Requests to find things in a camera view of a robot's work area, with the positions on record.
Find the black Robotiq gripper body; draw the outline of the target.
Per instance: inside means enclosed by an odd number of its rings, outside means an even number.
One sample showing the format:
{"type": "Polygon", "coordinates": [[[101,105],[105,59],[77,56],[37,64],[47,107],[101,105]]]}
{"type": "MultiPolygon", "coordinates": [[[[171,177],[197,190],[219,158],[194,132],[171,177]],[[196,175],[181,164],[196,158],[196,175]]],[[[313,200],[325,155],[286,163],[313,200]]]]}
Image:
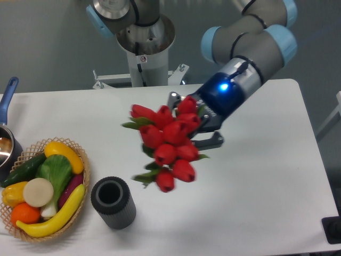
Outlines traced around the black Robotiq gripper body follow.
{"type": "Polygon", "coordinates": [[[232,82],[229,76],[219,72],[190,94],[197,105],[204,105],[203,115],[209,119],[198,132],[219,130],[222,123],[245,101],[246,96],[240,85],[232,82]]]}

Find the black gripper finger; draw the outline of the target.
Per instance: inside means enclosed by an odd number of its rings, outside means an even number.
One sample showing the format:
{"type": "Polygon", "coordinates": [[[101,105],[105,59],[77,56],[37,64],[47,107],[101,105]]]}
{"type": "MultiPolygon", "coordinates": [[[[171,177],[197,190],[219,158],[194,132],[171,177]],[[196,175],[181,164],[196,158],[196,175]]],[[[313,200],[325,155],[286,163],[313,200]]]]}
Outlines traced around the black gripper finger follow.
{"type": "Polygon", "coordinates": [[[167,100],[167,106],[170,110],[174,110],[186,98],[176,92],[170,92],[167,100]]]}
{"type": "Polygon", "coordinates": [[[199,150],[219,148],[224,143],[224,138],[219,131],[191,133],[190,140],[199,150]]]}

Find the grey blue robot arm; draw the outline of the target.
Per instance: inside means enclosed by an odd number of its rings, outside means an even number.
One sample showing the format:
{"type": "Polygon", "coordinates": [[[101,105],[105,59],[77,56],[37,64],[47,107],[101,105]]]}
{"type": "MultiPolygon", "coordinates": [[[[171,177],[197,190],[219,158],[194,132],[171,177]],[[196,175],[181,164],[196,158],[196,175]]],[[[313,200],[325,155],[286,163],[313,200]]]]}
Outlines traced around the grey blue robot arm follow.
{"type": "MultiPolygon", "coordinates": [[[[221,69],[197,89],[201,125],[212,132],[195,141],[200,150],[223,143],[222,123],[296,54],[289,30],[297,18],[294,1],[241,1],[241,19],[228,27],[209,28],[201,39],[202,56],[221,69]]],[[[103,37],[115,37],[126,52],[134,87],[169,85],[168,51],[175,39],[173,23],[160,13],[158,1],[93,1],[86,13],[103,37]]]]}

